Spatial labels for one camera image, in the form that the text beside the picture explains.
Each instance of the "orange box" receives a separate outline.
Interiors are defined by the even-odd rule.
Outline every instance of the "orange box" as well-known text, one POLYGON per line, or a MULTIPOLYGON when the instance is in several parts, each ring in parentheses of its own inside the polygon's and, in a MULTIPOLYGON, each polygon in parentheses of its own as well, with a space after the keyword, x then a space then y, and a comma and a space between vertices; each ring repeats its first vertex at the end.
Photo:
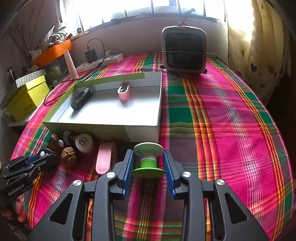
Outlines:
POLYGON ((42 69, 46 65, 50 64, 52 61, 63 55, 64 50, 66 49, 68 49, 69 51, 73 49, 70 40, 66 40, 45 50, 41 55, 39 55, 32 61, 32 66, 37 65, 39 68, 42 69))

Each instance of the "silver screw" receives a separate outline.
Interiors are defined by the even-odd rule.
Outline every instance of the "silver screw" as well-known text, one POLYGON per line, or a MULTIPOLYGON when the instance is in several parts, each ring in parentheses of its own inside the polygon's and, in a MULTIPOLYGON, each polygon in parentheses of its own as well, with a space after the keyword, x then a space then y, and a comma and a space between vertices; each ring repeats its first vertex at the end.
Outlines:
POLYGON ((107 173, 107 178, 113 178, 113 177, 115 177, 115 172, 108 172, 107 173))
POLYGON ((190 172, 183 172, 182 175, 183 175, 183 177, 191 177, 190 172))
POLYGON ((74 182, 73 182, 73 185, 74 186, 80 186, 81 185, 81 181, 80 180, 75 180, 74 182))
POLYGON ((223 185, 225 184, 224 180, 222 180, 222 179, 218 179, 218 180, 216 181, 216 183, 217 183, 218 185, 220 185, 220 186, 223 186, 223 185))

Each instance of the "window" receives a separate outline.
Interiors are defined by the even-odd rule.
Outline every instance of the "window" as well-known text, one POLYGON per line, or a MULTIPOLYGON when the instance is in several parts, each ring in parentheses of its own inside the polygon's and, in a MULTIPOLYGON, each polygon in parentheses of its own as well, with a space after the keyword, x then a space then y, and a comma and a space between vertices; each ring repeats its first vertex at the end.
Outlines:
POLYGON ((183 14, 225 21, 224 0, 59 0, 62 20, 76 19, 83 30, 110 22, 151 13, 183 14))

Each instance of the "power strip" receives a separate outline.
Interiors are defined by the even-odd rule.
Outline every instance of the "power strip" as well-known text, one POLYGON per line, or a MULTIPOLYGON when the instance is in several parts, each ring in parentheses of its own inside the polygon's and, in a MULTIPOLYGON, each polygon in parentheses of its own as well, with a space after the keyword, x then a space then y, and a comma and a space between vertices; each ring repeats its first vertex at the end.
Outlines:
MULTIPOLYGON (((104 62, 102 64, 102 66, 106 66, 106 65, 109 65, 109 64, 115 64, 115 63, 119 63, 123 60, 123 55, 122 53, 120 54, 116 54, 116 55, 112 55, 110 56, 109 58, 105 58, 104 59, 104 62)), ((77 73, 80 73, 80 72, 84 72, 84 71, 87 71, 87 70, 90 70, 90 69, 94 69, 95 67, 98 66, 99 63, 101 63, 103 61, 103 58, 100 58, 100 59, 97 59, 95 62, 93 63, 84 63, 80 66, 78 66, 76 68, 77 70, 77 73)))

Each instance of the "black power adapter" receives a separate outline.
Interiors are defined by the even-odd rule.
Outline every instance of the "black power adapter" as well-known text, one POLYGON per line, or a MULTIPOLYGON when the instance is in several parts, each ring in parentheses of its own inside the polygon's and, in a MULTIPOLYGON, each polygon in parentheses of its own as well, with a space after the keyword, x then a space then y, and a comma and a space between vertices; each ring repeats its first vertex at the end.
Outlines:
POLYGON ((95 62, 98 57, 96 55, 96 51, 94 49, 90 49, 90 47, 87 47, 87 51, 85 52, 85 56, 88 63, 95 62))

